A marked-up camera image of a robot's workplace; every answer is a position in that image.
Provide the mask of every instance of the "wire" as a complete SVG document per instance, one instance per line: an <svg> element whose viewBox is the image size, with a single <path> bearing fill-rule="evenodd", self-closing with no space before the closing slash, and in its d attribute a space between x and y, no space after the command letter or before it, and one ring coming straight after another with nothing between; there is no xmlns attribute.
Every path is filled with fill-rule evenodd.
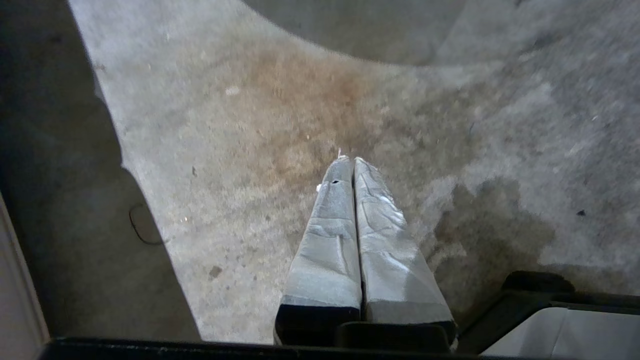
<svg viewBox="0 0 640 360"><path fill-rule="evenodd" d="M137 203L134 206L131 206L131 209L129 209L129 221L131 223L131 227L133 228L133 231L136 232L136 236L138 237L138 239L140 239L140 241L142 241L142 243L144 243L145 245L152 245L152 246L156 246L156 245L164 245L165 242L160 240L160 241L147 241L145 239L142 238L142 236L140 236L140 233L138 232L138 228L136 227L136 223L133 221L133 216L131 215L131 213L137 209L137 208L142 208L143 204L142 203Z"/></svg>

